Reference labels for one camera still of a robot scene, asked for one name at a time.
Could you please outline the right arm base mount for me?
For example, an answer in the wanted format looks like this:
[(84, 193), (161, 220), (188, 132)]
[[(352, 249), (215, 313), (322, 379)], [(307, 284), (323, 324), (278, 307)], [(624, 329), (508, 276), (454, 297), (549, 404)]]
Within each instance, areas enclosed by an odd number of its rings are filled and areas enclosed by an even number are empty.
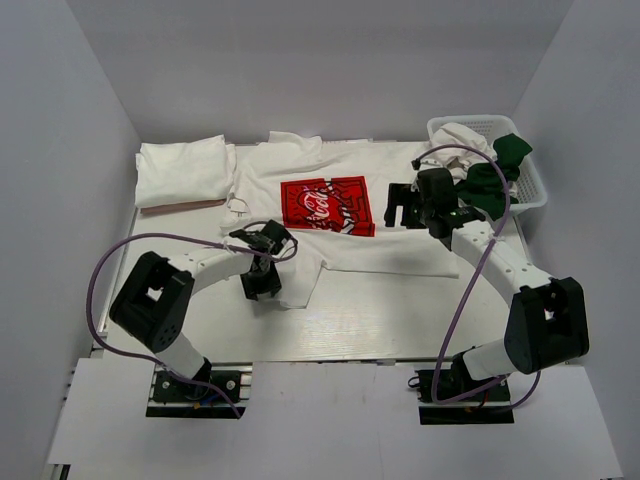
[(420, 424), (423, 426), (508, 425), (514, 423), (511, 393), (503, 380), (491, 389), (459, 402), (436, 404), (431, 395), (432, 369), (416, 370), (407, 381), (417, 394)]

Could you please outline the dark green t shirt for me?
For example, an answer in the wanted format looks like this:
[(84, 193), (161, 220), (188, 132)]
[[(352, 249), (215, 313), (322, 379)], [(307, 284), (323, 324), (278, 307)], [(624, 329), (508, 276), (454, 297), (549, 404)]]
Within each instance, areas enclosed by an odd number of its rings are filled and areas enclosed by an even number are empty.
[[(492, 145), (496, 152), (496, 163), (507, 183), (513, 183), (520, 176), (520, 165), (533, 149), (516, 134), (497, 138)], [(496, 221), (503, 214), (506, 205), (503, 185), (498, 174), (488, 163), (470, 167), (467, 178), (455, 186), (458, 197), (466, 204), (483, 210)]]

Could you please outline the plain white t shirt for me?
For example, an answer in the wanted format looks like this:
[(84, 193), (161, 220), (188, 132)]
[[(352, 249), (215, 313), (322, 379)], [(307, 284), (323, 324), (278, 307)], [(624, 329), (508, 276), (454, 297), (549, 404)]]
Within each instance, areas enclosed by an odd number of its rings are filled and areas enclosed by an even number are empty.
[[(446, 123), (430, 136), (430, 148), (442, 145), (471, 147), (490, 157), (492, 160), (497, 160), (497, 153), (484, 136), (459, 123)], [(426, 157), (425, 162), (430, 166), (448, 169), (453, 177), (454, 183), (458, 183), (467, 178), (469, 170), (474, 165), (486, 163), (486, 159), (481, 155), (465, 149), (447, 148), (430, 154)]]

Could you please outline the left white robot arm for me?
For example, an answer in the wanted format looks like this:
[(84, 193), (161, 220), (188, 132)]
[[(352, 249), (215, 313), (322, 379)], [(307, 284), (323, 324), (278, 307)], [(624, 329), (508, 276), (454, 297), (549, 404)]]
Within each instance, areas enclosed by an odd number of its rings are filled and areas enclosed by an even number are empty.
[(274, 220), (237, 229), (223, 243), (197, 243), (199, 250), (181, 256), (144, 253), (109, 310), (109, 318), (176, 375), (177, 387), (191, 399), (205, 396), (212, 378), (211, 363), (182, 333), (192, 296), (237, 276), (246, 299), (273, 298), (282, 288), (276, 264), (292, 258), (286, 248), (297, 246)]

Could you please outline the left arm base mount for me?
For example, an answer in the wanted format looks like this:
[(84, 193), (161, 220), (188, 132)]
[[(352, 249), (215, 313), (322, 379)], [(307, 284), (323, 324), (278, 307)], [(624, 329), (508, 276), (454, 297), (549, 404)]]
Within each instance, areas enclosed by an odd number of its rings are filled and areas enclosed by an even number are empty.
[[(214, 366), (209, 382), (226, 394), (240, 416), (244, 414), (251, 392), (251, 366)], [(146, 416), (170, 419), (238, 419), (233, 408), (216, 390), (179, 382), (160, 368), (152, 376)]]

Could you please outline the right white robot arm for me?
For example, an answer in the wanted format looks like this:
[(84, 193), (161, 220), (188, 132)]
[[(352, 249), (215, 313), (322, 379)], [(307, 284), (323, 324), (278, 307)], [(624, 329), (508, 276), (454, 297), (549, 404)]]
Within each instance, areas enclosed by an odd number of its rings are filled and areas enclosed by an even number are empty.
[(427, 229), (475, 267), (474, 275), (484, 277), (509, 308), (504, 336), (455, 355), (436, 387), (472, 399), (498, 378), (537, 373), (588, 353), (579, 282), (552, 277), (500, 240), (479, 210), (460, 205), (448, 170), (423, 170), (411, 184), (390, 184), (384, 221), (388, 227)]

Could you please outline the white shirt red logo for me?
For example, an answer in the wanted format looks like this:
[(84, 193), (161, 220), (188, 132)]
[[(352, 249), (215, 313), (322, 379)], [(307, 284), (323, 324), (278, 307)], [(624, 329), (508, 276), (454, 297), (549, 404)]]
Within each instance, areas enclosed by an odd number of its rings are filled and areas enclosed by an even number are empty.
[(323, 269), (455, 278), (454, 255), (426, 231), (384, 225), (388, 187), (414, 179), (419, 150), (273, 132), (239, 161), (220, 229), (274, 220), (293, 234), (299, 250), (278, 265), (275, 297), (289, 309), (307, 306)]

